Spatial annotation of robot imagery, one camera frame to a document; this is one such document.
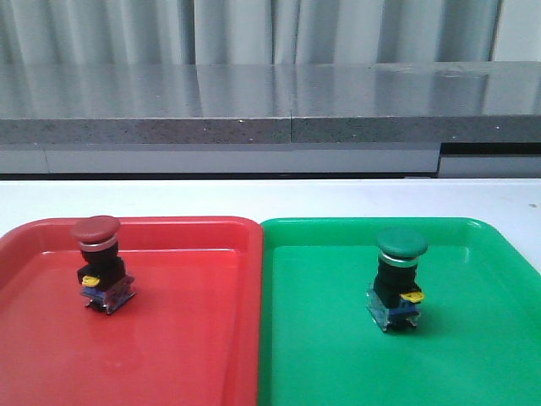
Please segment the red mushroom push button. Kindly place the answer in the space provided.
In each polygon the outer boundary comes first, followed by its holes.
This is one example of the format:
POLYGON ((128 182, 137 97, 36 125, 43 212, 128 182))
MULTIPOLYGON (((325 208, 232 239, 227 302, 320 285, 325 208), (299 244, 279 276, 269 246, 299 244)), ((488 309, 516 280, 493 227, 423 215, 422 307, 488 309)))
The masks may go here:
POLYGON ((118 255, 120 227, 116 217, 100 215, 77 221, 71 230, 86 262, 77 271, 80 294, 89 300, 88 307, 108 315, 135 295, 134 277, 127 273, 118 255))

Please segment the green plastic tray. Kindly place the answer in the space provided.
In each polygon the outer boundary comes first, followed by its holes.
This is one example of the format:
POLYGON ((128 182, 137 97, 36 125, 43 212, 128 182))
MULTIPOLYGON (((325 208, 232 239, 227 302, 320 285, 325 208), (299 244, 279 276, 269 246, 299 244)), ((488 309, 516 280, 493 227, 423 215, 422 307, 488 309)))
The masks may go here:
POLYGON ((266 221, 261 405, 537 405, 540 276, 467 218, 266 221), (366 303, 376 234, 419 231, 418 326, 382 332, 366 303))

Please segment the grey curtain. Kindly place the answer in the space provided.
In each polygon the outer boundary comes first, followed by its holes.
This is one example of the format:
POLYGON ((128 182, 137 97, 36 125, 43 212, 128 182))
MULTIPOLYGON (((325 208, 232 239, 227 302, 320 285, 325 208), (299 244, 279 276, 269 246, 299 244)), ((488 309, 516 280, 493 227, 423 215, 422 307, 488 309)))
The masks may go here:
POLYGON ((4 1, 4 64, 488 61, 498 1, 4 1))

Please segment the grey granite counter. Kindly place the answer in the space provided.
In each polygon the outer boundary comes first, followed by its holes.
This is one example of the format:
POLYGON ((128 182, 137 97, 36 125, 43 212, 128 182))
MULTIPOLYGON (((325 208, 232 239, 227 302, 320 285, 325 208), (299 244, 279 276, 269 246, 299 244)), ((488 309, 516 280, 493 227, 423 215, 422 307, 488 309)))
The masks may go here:
POLYGON ((536 178, 538 63, 7 65, 2 178, 536 178))

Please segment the red plastic tray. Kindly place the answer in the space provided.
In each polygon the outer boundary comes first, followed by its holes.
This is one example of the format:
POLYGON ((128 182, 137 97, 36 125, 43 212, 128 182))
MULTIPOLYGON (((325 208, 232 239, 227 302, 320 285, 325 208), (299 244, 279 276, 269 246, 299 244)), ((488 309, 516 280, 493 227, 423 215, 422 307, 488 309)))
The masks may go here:
POLYGON ((135 296, 112 315, 79 293, 73 225, 40 220, 1 239, 2 404, 256 404, 259 224, 123 219, 135 296))

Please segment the green mushroom push button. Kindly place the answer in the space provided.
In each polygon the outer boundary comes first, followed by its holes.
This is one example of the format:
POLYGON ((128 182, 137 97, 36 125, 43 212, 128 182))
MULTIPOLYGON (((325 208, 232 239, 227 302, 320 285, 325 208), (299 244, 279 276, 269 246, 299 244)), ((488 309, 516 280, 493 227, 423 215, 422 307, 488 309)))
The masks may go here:
POLYGON ((376 236, 378 266, 367 290, 367 308, 382 332, 416 327, 425 299, 416 282, 427 239, 410 228, 386 228, 376 236))

